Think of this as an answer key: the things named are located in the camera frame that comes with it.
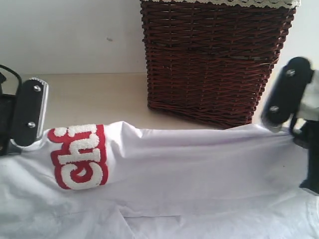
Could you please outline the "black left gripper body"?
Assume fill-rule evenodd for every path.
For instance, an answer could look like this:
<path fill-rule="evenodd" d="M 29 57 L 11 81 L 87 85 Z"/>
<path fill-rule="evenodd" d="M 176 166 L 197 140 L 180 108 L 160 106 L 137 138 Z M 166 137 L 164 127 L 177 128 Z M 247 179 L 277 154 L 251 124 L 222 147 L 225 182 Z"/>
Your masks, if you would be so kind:
<path fill-rule="evenodd" d="M 11 141 L 11 127 L 13 112 L 15 107 L 15 95 L 4 94 L 2 92 L 2 83 L 6 81 L 6 77 L 0 74 L 0 155 L 8 154 Z"/>

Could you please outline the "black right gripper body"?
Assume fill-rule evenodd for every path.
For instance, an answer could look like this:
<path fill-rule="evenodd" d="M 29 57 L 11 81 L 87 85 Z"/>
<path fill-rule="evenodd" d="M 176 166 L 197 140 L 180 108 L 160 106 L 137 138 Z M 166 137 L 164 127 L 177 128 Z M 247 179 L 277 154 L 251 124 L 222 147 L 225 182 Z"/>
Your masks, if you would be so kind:
<path fill-rule="evenodd" d="M 314 74 L 301 99 L 297 118 L 305 124 L 295 139 L 308 149 L 308 171 L 300 188 L 313 194 L 319 193 L 319 76 Z"/>

